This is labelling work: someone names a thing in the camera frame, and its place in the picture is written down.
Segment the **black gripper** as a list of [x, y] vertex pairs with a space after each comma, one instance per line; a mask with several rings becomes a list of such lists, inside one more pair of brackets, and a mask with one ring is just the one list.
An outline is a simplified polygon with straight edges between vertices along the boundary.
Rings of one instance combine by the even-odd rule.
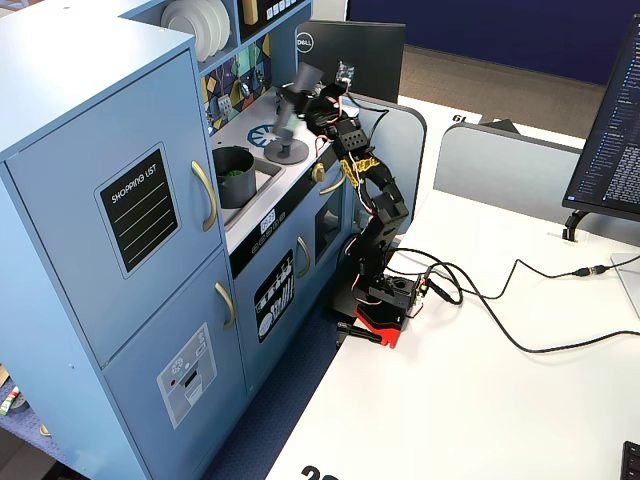
[[297, 113], [307, 129], [316, 136], [337, 139], [339, 136], [360, 129], [360, 120], [350, 117], [342, 108], [342, 96], [347, 92], [343, 85], [329, 85], [318, 94], [315, 90], [297, 92], [293, 85], [278, 88], [277, 96], [294, 108], [307, 108]]

